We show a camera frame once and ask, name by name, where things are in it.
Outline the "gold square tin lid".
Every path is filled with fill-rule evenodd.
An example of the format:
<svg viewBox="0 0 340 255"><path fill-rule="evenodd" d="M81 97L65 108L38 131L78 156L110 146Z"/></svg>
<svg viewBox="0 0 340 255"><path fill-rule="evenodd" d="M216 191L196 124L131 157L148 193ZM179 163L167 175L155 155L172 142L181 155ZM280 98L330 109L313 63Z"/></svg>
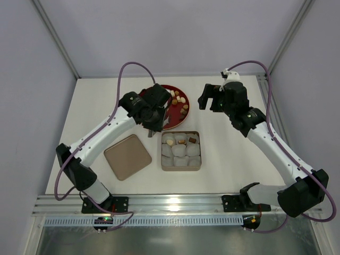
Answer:
<svg viewBox="0 0 340 255"><path fill-rule="evenodd" d="M135 134L104 150L104 157L119 181L128 179L152 162L149 152Z"/></svg>

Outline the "aluminium rail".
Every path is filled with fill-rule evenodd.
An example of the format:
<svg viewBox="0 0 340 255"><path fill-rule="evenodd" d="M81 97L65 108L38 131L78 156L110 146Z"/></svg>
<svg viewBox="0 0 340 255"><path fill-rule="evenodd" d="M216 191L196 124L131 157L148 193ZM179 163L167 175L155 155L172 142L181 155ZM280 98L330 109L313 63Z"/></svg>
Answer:
<svg viewBox="0 0 340 255"><path fill-rule="evenodd" d="M219 193L206 194L127 194L123 205L138 213L223 213L230 205ZM57 201L52 195L38 196L33 207L34 216L79 214L83 200L70 195Z"/></svg>

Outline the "left frame post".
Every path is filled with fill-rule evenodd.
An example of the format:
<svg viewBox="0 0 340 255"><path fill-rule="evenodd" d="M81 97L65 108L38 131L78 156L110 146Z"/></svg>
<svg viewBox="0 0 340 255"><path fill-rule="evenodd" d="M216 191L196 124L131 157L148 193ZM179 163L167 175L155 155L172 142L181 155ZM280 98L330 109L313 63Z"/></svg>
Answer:
<svg viewBox="0 0 340 255"><path fill-rule="evenodd" d="M81 76L79 75L73 61L71 60L62 40L60 39L59 34L57 33L53 23L51 22L45 8L43 7L41 1L39 0L31 0L31 4L35 8L39 18L41 19L43 25L47 29L51 39L53 40L56 48L58 49L59 53L61 54L62 58L64 59L66 65L68 66L70 72L73 74L75 79L80 79Z"/></svg>

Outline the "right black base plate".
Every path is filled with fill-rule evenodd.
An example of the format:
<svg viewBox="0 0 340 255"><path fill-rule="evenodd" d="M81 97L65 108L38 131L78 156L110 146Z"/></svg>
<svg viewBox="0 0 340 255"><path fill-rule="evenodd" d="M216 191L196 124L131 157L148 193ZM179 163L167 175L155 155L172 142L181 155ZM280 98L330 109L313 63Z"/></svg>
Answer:
<svg viewBox="0 0 340 255"><path fill-rule="evenodd" d="M223 210L225 213L241 213L241 212L269 212L271 206L267 204L255 204L251 202L247 195L233 194L223 195L221 197Z"/></svg>

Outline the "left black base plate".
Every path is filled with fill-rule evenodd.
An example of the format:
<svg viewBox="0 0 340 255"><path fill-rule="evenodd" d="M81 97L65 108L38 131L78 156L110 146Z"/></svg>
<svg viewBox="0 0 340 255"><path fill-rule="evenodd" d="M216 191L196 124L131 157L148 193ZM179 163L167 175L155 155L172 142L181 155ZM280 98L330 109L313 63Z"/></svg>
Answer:
<svg viewBox="0 0 340 255"><path fill-rule="evenodd" d="M99 209L94 203L85 197L82 199L82 209L83 214L99 214L99 213L114 213L123 214L128 212L129 197L117 197L110 195L104 202L98 204L101 208Z"/></svg>

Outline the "right frame post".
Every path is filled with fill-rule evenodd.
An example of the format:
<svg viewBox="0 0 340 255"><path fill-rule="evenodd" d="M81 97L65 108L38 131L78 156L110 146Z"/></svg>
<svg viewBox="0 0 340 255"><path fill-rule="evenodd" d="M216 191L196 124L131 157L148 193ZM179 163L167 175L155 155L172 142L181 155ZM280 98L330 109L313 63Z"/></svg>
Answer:
<svg viewBox="0 0 340 255"><path fill-rule="evenodd" d="M315 0L304 0L302 5L299 7L294 19L292 20L287 32L285 33L283 40L281 41L276 53L274 55L273 60L270 62L268 71L269 74L272 75L275 71L278 63L284 56L285 52L288 50L290 44L292 43L294 37L298 33L303 21L307 17L311 8L313 7Z"/></svg>

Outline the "frame post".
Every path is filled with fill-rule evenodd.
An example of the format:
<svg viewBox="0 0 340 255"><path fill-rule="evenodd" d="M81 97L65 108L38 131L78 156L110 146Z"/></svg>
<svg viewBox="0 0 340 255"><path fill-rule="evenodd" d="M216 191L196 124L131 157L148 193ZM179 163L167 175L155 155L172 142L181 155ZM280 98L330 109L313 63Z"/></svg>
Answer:
<svg viewBox="0 0 340 255"><path fill-rule="evenodd" d="M304 0L302 5L299 7L294 19L292 20L287 32L285 33L283 40L281 41L276 53L274 55L273 60L270 62L268 71L269 74L272 75L275 71L278 63L284 56L285 52L288 50L290 44L292 43L294 37L298 33L303 21L307 17L311 8L313 7L315 0Z"/></svg>
<svg viewBox="0 0 340 255"><path fill-rule="evenodd" d="M80 79L81 76L79 75L73 61L71 60L62 40L60 39L59 34L57 33L53 23L51 22L45 8L43 7L41 1L39 0L31 0L31 4L35 8L39 18L41 19L43 25L47 29L51 39L53 40L56 48L58 49L59 53L61 54L62 58L64 59L66 65L68 66L70 72L73 74L75 79Z"/></svg>

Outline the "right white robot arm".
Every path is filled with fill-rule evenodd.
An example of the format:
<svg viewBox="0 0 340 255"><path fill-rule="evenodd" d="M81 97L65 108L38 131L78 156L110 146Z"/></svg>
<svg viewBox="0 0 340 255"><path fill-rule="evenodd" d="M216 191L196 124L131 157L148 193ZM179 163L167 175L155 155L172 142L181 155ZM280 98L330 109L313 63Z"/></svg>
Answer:
<svg viewBox="0 0 340 255"><path fill-rule="evenodd" d="M303 162L267 125L265 114L249 105L247 89L241 82L206 84L198 99L200 110L206 108L209 98L210 110L225 113L232 126L264 153L284 180L283 186L252 183L244 187L241 192L253 204L278 206L295 218L324 200L328 174Z"/></svg>

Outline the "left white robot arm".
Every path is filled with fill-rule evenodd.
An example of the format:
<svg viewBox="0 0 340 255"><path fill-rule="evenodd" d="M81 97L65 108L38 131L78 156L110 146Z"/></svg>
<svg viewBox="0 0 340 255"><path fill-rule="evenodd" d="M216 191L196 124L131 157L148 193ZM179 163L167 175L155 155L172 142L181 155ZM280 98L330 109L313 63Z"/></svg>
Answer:
<svg viewBox="0 0 340 255"><path fill-rule="evenodd" d="M163 130L171 93L154 84L140 93L128 92L113 113L79 141L57 146L56 156L60 173L64 173L73 187L89 197L96 207L105 204L112 195L90 168L96 158L120 135L141 125L152 132Z"/></svg>

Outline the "dark brown chocolate piece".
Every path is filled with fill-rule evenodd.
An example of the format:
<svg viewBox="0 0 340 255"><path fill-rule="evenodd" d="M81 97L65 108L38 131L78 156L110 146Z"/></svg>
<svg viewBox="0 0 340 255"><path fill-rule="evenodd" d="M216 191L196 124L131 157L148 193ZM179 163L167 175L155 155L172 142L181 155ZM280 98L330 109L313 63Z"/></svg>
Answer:
<svg viewBox="0 0 340 255"><path fill-rule="evenodd" d="M190 137L188 139L188 141L191 142L191 143L196 143L196 139L194 137Z"/></svg>

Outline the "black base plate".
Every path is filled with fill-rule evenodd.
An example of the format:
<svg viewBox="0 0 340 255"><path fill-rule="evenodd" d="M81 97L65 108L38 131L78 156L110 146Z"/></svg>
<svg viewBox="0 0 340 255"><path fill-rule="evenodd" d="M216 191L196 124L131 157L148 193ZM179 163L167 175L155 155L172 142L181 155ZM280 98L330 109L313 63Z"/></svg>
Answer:
<svg viewBox="0 0 340 255"><path fill-rule="evenodd" d="M267 204L255 204L251 202L247 195L233 194L223 195L221 197L223 210L225 213L241 213L241 212L269 212L271 206Z"/></svg>
<svg viewBox="0 0 340 255"><path fill-rule="evenodd" d="M110 195L104 202L98 204L101 208L99 209L94 203L85 197L82 199L82 209L83 214L99 214L99 213L114 213L123 214L128 212L129 197L117 197Z"/></svg>

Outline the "red round tray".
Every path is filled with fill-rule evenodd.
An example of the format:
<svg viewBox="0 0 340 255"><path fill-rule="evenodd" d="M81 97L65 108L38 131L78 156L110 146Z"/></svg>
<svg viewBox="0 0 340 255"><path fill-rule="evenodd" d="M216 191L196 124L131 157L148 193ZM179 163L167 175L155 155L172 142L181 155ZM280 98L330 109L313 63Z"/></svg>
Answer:
<svg viewBox="0 0 340 255"><path fill-rule="evenodd" d="M171 104L166 111L163 125L163 130L170 130L177 127L185 120L189 113L190 103L188 97L180 89L170 85L161 86L170 93L171 90L175 92L175 96L172 97Z"/></svg>

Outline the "white spiral chocolate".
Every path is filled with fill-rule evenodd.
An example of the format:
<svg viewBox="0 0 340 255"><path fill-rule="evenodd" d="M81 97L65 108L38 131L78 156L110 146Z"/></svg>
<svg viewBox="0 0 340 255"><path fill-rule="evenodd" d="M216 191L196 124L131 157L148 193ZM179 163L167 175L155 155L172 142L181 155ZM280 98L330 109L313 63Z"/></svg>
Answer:
<svg viewBox="0 0 340 255"><path fill-rule="evenodd" d="M168 139L168 140L166 140L166 143L169 145L169 146L174 146L174 145L176 145L176 141L174 141L174 140L171 140L171 139Z"/></svg>

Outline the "gold square tin box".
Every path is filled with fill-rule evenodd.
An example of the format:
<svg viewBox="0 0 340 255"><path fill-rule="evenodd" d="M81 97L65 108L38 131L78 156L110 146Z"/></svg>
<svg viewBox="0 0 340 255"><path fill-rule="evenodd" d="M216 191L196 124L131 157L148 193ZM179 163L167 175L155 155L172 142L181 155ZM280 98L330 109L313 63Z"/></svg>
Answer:
<svg viewBox="0 0 340 255"><path fill-rule="evenodd" d="M188 141L190 137L196 143ZM176 145L169 146L166 140L176 141ZM186 140L186 144L179 144L179 140ZM197 131L164 132L161 135L160 163L166 172L195 172L201 168L201 139Z"/></svg>

